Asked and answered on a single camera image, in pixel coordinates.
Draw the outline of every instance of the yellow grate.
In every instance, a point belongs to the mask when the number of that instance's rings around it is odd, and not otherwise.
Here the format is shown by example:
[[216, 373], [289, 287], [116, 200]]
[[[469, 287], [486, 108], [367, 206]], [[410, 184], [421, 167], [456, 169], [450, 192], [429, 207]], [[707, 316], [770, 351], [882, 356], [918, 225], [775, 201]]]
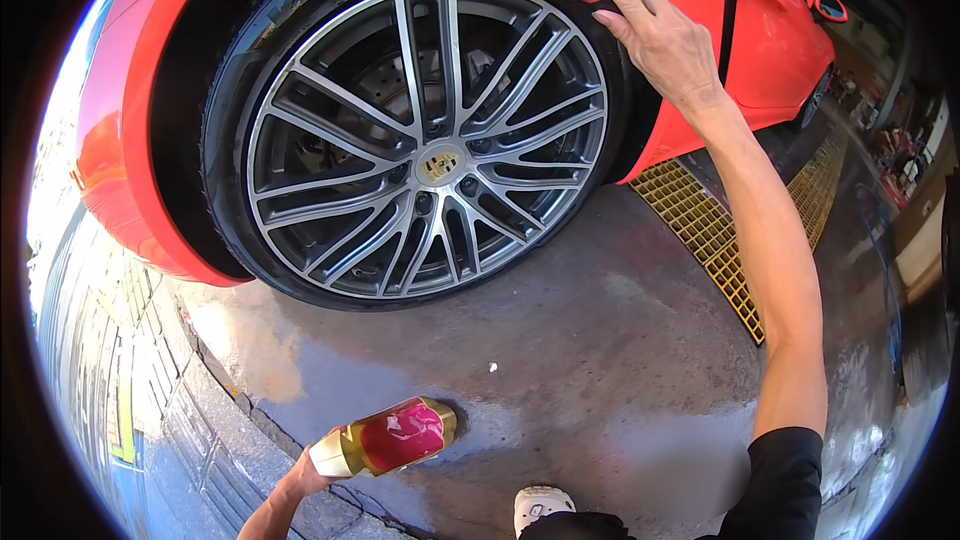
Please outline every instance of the yellow grate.
[[[828, 137], [787, 185], [811, 249], [834, 205], [846, 148], [845, 138]], [[676, 160], [647, 167], [630, 180], [630, 186], [693, 254], [753, 340], [763, 342], [761, 318], [747, 289], [734, 220], [727, 210]]]
[[811, 250], [816, 248], [820, 241], [824, 225], [827, 224], [827, 216], [834, 207], [846, 151], [845, 137], [827, 136], [813, 158], [797, 173], [797, 177], [786, 185], [790, 197], [797, 205]]

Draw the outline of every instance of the hand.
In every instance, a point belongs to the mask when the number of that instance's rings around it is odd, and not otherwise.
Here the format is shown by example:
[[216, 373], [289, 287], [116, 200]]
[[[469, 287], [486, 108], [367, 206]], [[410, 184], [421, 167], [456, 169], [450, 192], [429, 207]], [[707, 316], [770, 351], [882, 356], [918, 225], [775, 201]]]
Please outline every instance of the hand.
[[711, 32], [669, 0], [613, 0], [623, 15], [593, 17], [623, 43], [630, 61], [688, 121], [729, 100], [717, 76]]
[[[343, 426], [334, 427], [331, 432], [342, 430], [342, 428]], [[334, 482], [347, 479], [346, 477], [327, 477], [317, 473], [317, 468], [313, 465], [313, 459], [310, 458], [310, 447], [312, 446], [313, 444], [310, 444], [303, 449], [293, 468], [281, 480], [284, 489], [299, 498], [310, 496]]]

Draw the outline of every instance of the car wheel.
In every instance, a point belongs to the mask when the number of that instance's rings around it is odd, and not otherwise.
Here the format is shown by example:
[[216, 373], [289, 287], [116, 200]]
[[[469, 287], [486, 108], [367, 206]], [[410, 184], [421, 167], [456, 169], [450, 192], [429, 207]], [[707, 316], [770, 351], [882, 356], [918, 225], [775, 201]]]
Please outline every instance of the car wheel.
[[604, 179], [623, 62], [573, 0], [264, 0], [207, 100], [210, 213], [244, 267], [315, 305], [461, 292]]
[[820, 109], [820, 102], [827, 94], [827, 89], [830, 88], [831, 77], [831, 70], [828, 68], [823, 72], [820, 81], [817, 82], [817, 87], [810, 92], [806, 102], [803, 102], [803, 106], [799, 108], [797, 118], [794, 120], [794, 125], [799, 129], [806, 129], [813, 122], [813, 116], [817, 114], [817, 110]]

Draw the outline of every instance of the porsche emblem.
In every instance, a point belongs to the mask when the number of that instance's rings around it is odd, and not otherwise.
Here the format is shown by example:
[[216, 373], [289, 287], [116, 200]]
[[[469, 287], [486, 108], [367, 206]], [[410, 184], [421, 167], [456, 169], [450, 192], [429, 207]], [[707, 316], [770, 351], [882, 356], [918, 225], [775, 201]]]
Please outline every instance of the porsche emblem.
[[431, 182], [449, 174], [457, 167], [457, 155], [452, 152], [441, 152], [420, 163], [423, 175]]

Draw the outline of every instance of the side mirror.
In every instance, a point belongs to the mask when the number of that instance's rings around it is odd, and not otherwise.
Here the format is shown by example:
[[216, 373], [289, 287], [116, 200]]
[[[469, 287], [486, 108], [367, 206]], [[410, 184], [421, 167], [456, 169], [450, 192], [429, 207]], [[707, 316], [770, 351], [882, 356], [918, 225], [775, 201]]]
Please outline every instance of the side mirror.
[[842, 24], [847, 20], [847, 7], [840, 0], [813, 0], [813, 8], [827, 21]]

